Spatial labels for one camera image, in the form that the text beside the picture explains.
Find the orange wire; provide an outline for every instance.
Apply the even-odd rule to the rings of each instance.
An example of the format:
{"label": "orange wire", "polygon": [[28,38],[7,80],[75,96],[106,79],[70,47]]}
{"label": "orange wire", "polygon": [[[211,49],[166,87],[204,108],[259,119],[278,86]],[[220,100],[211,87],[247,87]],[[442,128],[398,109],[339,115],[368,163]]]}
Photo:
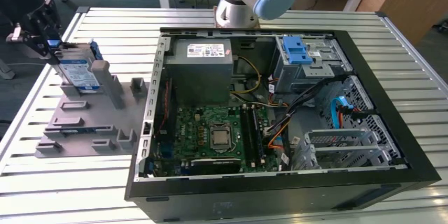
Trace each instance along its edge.
{"label": "orange wire", "polygon": [[283,130],[286,129],[286,127],[288,126],[290,122],[291,122],[291,119],[286,123],[286,125],[283,125],[283,127],[279,130],[279,132],[274,135],[274,137],[272,137],[272,139],[271,139],[271,141],[268,143],[268,148],[280,148],[278,145],[272,145],[272,143],[274,143],[275,139],[278,138],[278,136],[280,135],[280,133],[283,132]]}

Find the floor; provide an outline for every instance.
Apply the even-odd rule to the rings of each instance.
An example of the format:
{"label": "floor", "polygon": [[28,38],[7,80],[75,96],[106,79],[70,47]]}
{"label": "floor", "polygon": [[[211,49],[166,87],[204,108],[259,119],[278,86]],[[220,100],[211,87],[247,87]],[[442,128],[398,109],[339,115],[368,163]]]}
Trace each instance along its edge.
{"label": "floor", "polygon": [[[194,0],[178,0],[178,8],[192,8]],[[66,29],[72,20],[78,6],[95,7],[135,7],[159,8],[159,0],[71,0],[63,3],[55,0]],[[207,8],[207,0],[198,0],[199,8]],[[218,5],[219,0],[210,0],[211,5]],[[0,17],[0,59],[10,65],[16,73],[12,80],[0,78],[0,122],[11,121],[35,84],[36,78],[43,70],[43,62],[39,59],[28,58],[14,46],[4,43],[4,36],[8,34],[8,27],[4,18]],[[430,31],[418,50],[443,77],[448,81],[448,34],[440,34],[435,30]],[[0,123],[0,139],[8,129],[8,124]]]}

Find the metal table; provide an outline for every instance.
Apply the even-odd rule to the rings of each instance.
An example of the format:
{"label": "metal table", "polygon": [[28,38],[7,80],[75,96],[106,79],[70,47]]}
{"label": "metal table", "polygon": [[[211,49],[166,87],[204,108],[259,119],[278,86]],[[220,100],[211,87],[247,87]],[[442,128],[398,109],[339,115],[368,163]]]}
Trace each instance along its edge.
{"label": "metal table", "polygon": [[[91,8],[78,13],[68,41],[95,38],[122,81],[151,80],[160,27],[212,27],[212,10]],[[448,88],[387,18],[374,13],[288,12],[263,28],[347,30],[443,181],[363,211],[232,219],[254,223],[447,223]],[[47,65],[0,143],[2,223],[151,223],[123,200],[131,156],[34,157],[58,105],[62,80]]]}

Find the sticker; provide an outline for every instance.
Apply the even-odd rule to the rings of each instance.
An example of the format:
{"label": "sticker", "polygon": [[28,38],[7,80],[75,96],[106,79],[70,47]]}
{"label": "sticker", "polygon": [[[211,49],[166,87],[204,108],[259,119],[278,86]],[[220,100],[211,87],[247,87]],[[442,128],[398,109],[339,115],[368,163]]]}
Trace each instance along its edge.
{"label": "sticker", "polygon": [[95,75],[90,71],[87,60],[62,60],[60,67],[74,86],[79,89],[96,90],[100,88]]}
{"label": "sticker", "polygon": [[308,56],[315,56],[315,57],[320,57],[320,52],[316,51],[316,52],[308,52]]}
{"label": "sticker", "polygon": [[295,136],[294,139],[292,139],[292,141],[291,141],[291,144],[298,145],[299,141],[300,141],[300,137]]}
{"label": "sticker", "polygon": [[226,57],[224,44],[190,44],[187,57],[188,58]]}
{"label": "sticker", "polygon": [[287,165],[290,165],[290,157],[287,156],[284,152],[282,153],[282,160]]}
{"label": "sticker", "polygon": [[274,94],[274,93],[275,93],[275,85],[274,85],[274,84],[270,84],[270,86],[268,86],[268,87],[270,87],[270,93],[272,93],[272,94]]}

